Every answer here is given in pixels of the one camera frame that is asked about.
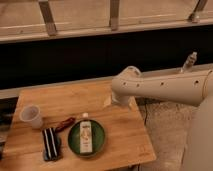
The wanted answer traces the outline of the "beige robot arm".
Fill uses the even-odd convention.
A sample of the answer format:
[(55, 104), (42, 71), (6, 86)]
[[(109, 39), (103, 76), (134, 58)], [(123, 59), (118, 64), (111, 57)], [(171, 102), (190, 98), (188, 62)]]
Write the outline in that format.
[(213, 171), (213, 67), (197, 65), (142, 73), (129, 66), (112, 79), (111, 100), (128, 105), (131, 96), (197, 106), (180, 171)]

